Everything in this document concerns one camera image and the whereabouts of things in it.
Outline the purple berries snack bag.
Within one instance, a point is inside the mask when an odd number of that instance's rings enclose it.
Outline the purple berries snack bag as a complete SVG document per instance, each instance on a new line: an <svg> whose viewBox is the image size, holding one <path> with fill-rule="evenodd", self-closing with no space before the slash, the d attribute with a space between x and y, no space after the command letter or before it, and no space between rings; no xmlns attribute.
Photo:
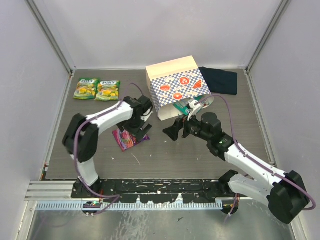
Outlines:
<svg viewBox="0 0 320 240"><path fill-rule="evenodd" d="M122 152L135 147L139 143L143 141L150 140L150 137L148 135L145 135L141 140L137 140L132 134L130 134L128 131L124 130L121 131L120 129L116 129L112 131L113 137L117 144L119 145Z"/></svg>

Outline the green snack packet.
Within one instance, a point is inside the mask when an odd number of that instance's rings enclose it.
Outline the green snack packet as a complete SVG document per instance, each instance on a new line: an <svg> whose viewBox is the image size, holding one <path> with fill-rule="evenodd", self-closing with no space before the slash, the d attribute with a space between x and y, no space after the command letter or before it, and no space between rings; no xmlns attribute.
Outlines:
<svg viewBox="0 0 320 240"><path fill-rule="evenodd" d="M181 100L175 102L173 106L179 110L183 115L187 116L190 113L190 109L188 108L189 102L187 100Z"/></svg>

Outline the blue checkered paper bag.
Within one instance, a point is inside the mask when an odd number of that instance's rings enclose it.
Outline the blue checkered paper bag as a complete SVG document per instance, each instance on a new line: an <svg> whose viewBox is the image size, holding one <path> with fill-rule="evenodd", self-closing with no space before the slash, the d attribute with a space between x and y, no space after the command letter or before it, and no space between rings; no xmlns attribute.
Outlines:
<svg viewBox="0 0 320 240"><path fill-rule="evenodd" d="M175 103L211 94L191 55L148 65L145 72L146 84L160 121L182 114L174 107Z"/></svg>

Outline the yellow green candy bag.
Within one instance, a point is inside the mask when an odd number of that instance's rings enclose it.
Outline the yellow green candy bag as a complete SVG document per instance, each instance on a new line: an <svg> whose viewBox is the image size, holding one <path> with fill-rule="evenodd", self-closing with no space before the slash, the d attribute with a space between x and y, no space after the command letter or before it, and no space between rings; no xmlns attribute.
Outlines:
<svg viewBox="0 0 320 240"><path fill-rule="evenodd" d="M97 85L96 101L108 102L117 101L119 99L120 81L117 80L103 80Z"/></svg>
<svg viewBox="0 0 320 240"><path fill-rule="evenodd" d="M73 98L78 100L91 100L96 97L99 78L80 78L77 82Z"/></svg>

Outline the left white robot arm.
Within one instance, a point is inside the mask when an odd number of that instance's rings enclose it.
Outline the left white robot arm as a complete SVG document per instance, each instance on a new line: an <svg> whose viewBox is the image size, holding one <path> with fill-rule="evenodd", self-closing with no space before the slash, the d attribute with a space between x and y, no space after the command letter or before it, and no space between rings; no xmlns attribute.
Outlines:
<svg viewBox="0 0 320 240"><path fill-rule="evenodd" d="M127 131L140 142L152 128L150 124L144 126L152 113L152 101L142 95L138 99L126 96L114 106L95 114L84 116L78 113L73 116L62 144L74 160L80 188L88 198L118 197L100 194L101 179L94 163L99 136L111 127L117 126L121 132Z"/></svg>

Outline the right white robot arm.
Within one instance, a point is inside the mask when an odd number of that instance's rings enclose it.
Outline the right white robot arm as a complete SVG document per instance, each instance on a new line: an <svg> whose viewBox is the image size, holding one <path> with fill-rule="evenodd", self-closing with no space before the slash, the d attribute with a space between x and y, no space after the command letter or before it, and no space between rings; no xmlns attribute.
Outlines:
<svg viewBox="0 0 320 240"><path fill-rule="evenodd" d="M245 195L268 207L279 221L289 224L311 203L302 177L295 171L280 170L247 151L222 129L215 113L204 113L201 119L179 117L170 127L163 129L173 141L179 132L183 138L194 136L204 140L210 153L236 166L250 176L229 170L219 178L219 191L225 197Z"/></svg>

